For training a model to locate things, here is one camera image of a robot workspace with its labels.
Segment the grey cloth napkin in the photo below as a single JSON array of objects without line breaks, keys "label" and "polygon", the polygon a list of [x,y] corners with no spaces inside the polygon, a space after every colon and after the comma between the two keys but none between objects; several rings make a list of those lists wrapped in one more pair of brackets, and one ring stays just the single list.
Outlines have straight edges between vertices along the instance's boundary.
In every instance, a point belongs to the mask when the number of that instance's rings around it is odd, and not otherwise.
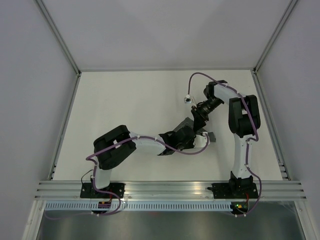
[{"label": "grey cloth napkin", "polygon": [[[178,130],[180,130],[183,127],[190,127],[192,129],[193,126],[194,126],[194,121],[191,118],[186,117],[181,123],[178,124],[177,127],[175,127],[173,129],[173,131],[177,132]],[[216,136],[213,132],[208,132],[208,136],[209,136],[210,142],[212,142],[212,143],[216,142]]]}]

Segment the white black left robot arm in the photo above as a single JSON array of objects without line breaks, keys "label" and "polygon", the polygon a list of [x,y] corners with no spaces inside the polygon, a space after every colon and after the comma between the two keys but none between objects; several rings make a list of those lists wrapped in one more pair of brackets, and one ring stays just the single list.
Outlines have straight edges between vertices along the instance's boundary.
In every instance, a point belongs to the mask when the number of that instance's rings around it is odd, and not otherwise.
[{"label": "white black left robot arm", "polygon": [[156,135],[155,138],[164,144],[148,138],[140,139],[138,134],[130,132],[126,125],[119,125],[98,137],[93,142],[95,154],[108,147],[111,149],[96,156],[98,165],[94,177],[95,183],[91,188],[92,193],[98,198],[106,197],[109,193],[112,169],[119,166],[133,152],[169,156],[175,152],[173,149],[179,151],[193,149],[196,133],[190,126],[182,126]]}]

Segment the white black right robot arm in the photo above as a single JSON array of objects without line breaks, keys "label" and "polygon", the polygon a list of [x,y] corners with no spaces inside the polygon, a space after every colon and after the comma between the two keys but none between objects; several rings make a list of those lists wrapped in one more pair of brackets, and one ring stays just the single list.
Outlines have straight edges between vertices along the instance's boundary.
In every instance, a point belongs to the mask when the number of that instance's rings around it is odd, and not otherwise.
[{"label": "white black right robot arm", "polygon": [[258,199],[251,170],[252,142],[259,140],[261,118],[255,95],[242,96],[224,80],[210,82],[203,91],[207,100],[192,107],[193,128],[198,131],[209,121],[219,105],[228,105],[228,126],[234,137],[234,163],[227,183],[213,183],[208,190],[215,199]]}]

